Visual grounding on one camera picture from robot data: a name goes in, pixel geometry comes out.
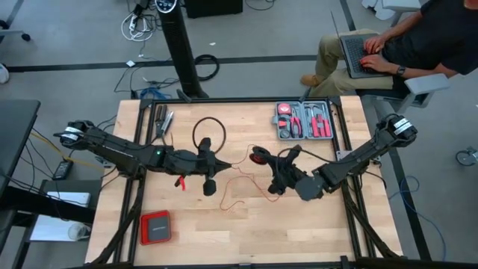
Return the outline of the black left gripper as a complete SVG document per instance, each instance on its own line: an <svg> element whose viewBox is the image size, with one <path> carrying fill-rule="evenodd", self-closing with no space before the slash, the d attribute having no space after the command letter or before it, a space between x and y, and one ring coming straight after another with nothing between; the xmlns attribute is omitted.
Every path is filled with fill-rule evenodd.
<svg viewBox="0 0 478 269"><path fill-rule="evenodd" d="M212 196L217 191L217 185L214 181L214 165L215 165L215 155L214 152L211 151L211 139L209 137L205 137L201 139L198 147L198 158L199 163L197 164L197 168L205 176L205 183L203 184L203 194L207 197ZM230 169L232 164L226 161L221 161L216 159L217 166L217 173L222 172L224 170Z"/></svg>

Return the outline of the grey tool kit case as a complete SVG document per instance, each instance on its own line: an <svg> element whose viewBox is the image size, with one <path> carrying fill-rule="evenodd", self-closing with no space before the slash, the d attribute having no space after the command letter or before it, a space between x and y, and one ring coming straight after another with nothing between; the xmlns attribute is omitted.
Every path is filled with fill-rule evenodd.
<svg viewBox="0 0 478 269"><path fill-rule="evenodd" d="M292 108L292 115L278 115L277 106L279 103L288 103ZM305 116L305 106L311 106L313 108L314 116L317 117L318 127L320 128L320 137L310 137L308 133L308 123ZM331 140L333 139L333 127L332 127L332 118L329 112L328 103L324 101L309 101L309 102L277 102L275 105L275 115L273 117L273 124L276 125L277 135L280 140ZM299 117L302 124L302 137L293 138L291 135L291 127L289 129L280 129L278 127L278 119L280 117L287 117L291 119L292 117ZM323 129L323 118L326 118L329 121L330 129L332 136L326 137Z"/></svg>

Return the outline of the grey hammer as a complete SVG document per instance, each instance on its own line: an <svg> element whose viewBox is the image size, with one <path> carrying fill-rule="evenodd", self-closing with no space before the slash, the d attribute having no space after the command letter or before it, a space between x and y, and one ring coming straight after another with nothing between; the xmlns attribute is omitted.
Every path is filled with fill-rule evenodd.
<svg viewBox="0 0 478 269"><path fill-rule="evenodd" d="M310 137L313 137L312 127L311 127L311 118L314 117L313 108L311 106L305 106L305 116L308 123L308 133Z"/></svg>

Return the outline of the black pliers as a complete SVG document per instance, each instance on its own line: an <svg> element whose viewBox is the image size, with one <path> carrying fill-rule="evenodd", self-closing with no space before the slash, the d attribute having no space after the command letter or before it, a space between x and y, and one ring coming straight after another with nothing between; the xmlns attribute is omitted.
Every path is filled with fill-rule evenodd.
<svg viewBox="0 0 478 269"><path fill-rule="evenodd" d="M159 105L155 115L156 137L162 136L161 128L167 116L167 105Z"/></svg>

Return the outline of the tan boot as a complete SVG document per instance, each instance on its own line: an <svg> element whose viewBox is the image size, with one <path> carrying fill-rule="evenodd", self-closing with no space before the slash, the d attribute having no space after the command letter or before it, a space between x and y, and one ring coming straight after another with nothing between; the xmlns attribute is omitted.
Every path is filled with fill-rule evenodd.
<svg viewBox="0 0 478 269"><path fill-rule="evenodd" d="M322 78L318 78L316 75L308 74L303 75L300 79L300 83L307 87L316 87L323 81Z"/></svg>

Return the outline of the black tower fan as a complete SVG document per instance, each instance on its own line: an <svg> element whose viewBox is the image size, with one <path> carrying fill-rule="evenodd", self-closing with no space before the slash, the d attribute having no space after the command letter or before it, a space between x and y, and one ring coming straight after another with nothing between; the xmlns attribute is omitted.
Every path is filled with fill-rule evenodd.
<svg viewBox="0 0 478 269"><path fill-rule="evenodd" d="M199 83L179 0L154 0L181 88L190 98L208 98Z"/></svg>

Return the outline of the grey laptop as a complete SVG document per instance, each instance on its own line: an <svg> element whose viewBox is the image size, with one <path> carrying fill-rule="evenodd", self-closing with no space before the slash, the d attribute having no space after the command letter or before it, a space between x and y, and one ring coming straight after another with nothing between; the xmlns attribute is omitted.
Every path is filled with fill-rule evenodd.
<svg viewBox="0 0 478 269"><path fill-rule="evenodd" d="M350 78L375 78L388 76L387 73L377 72L374 69L364 68L361 65L361 59L369 55L364 49L365 41L371 37L377 36L377 33L341 35L338 32L334 14L333 12L330 13Z"/></svg>

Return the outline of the black floor box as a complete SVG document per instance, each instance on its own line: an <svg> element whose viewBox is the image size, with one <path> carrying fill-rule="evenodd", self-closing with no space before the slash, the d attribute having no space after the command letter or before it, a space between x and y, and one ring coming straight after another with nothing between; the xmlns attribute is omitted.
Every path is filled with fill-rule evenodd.
<svg viewBox="0 0 478 269"><path fill-rule="evenodd" d="M243 12L243 0L184 0L184 4L191 19Z"/></svg>

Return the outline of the black power adapter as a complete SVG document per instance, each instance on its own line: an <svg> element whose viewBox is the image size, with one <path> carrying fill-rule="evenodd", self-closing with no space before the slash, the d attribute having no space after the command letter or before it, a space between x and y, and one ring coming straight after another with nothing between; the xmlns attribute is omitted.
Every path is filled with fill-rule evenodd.
<svg viewBox="0 0 478 269"><path fill-rule="evenodd" d="M73 162L70 160L62 160L57 166L55 172L52 175L52 180L65 180L70 170L72 169Z"/></svg>

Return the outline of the black side stand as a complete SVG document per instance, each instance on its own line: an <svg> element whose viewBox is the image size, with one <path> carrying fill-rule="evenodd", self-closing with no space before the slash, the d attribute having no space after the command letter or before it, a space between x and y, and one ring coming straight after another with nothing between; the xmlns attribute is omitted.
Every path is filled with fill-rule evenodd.
<svg viewBox="0 0 478 269"><path fill-rule="evenodd" d="M23 227L13 269L21 269L39 215L91 224L99 200L99 180L42 181L30 184L0 176L0 254L14 226Z"/></svg>

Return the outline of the white paper sheet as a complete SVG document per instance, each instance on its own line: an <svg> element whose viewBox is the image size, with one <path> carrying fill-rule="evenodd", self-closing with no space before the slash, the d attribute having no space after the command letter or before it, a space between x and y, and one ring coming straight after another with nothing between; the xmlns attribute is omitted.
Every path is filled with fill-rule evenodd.
<svg viewBox="0 0 478 269"><path fill-rule="evenodd" d="M87 207L91 195L82 192L57 192L49 191L47 193L56 200L65 200L69 203ZM31 241L70 241L68 229L71 225L80 223L73 220L61 220L60 218L39 215L30 235Z"/></svg>

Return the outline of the grey caster wheel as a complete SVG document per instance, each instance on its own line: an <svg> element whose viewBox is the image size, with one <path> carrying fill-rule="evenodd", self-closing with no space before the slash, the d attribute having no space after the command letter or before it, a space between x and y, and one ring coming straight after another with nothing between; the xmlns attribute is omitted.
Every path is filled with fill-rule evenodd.
<svg viewBox="0 0 478 269"><path fill-rule="evenodd" d="M468 147L465 150L458 151L455 158L462 166L474 166L475 164L478 164L478 149Z"/></svg>

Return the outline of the white chair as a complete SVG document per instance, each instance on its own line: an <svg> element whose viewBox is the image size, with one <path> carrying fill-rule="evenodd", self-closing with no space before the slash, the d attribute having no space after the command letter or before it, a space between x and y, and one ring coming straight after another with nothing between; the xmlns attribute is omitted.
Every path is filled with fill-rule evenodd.
<svg viewBox="0 0 478 269"><path fill-rule="evenodd" d="M421 8L419 0L361 0L361 5L372 9L379 20L392 19L391 27L400 21L404 13L415 12Z"/></svg>

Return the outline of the black desk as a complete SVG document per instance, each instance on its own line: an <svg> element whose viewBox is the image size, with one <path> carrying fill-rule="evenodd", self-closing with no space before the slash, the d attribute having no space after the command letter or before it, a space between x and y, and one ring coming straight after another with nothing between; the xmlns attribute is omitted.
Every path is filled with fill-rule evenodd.
<svg viewBox="0 0 478 269"><path fill-rule="evenodd" d="M0 100L0 196L37 118L37 100Z"/></svg>

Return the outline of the person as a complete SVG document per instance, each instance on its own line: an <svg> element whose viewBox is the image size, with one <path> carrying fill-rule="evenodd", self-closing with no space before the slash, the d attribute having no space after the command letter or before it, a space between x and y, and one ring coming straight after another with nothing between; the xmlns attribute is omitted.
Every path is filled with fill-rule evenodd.
<svg viewBox="0 0 478 269"><path fill-rule="evenodd" d="M357 34L370 33L384 36L386 42L379 53L369 55L381 55L404 66L405 73L350 78L346 69L338 68L344 55L337 34L324 35L312 73L323 81L311 87L311 97L341 96L351 90L402 90L410 78L439 73L452 78L478 69L478 0L428 0L420 10L382 33L357 30Z"/></svg>

